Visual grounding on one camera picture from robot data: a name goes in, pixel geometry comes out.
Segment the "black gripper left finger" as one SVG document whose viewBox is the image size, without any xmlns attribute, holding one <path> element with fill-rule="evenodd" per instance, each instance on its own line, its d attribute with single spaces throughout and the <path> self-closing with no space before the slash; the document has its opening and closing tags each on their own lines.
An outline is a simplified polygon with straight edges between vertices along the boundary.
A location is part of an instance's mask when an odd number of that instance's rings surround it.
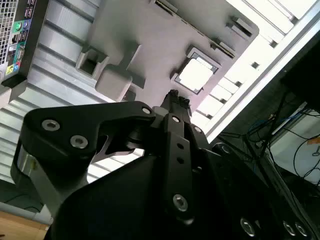
<svg viewBox="0 0 320 240">
<path fill-rule="evenodd" d="M 154 108 L 131 101 L 32 110 L 23 119 L 13 167 L 55 219 L 74 192 L 144 157 L 155 158 L 164 166 L 164 203 L 177 209 L 184 100 L 171 90 Z"/>
</svg>

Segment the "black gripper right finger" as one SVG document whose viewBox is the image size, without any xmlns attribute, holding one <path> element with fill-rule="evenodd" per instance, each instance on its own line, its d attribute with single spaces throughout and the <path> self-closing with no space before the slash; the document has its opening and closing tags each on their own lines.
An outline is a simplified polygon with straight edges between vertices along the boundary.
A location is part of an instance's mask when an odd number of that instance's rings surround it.
<svg viewBox="0 0 320 240">
<path fill-rule="evenodd" d="M 225 142 L 208 143 L 183 101 L 177 143 L 177 238 L 309 240 L 291 193 L 267 170 L 253 171 Z"/>
</svg>

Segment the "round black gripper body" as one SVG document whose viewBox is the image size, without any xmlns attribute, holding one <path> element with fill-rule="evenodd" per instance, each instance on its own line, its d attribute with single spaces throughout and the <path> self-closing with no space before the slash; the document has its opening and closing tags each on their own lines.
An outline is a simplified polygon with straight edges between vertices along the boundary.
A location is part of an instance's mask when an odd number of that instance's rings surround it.
<svg viewBox="0 0 320 240">
<path fill-rule="evenodd" d="M 235 220 L 214 179 L 212 159 L 198 157 L 192 173 L 194 221 L 175 217 L 163 200 L 164 165 L 143 157 L 74 192 L 61 205 L 48 240 L 234 240 Z"/>
</svg>

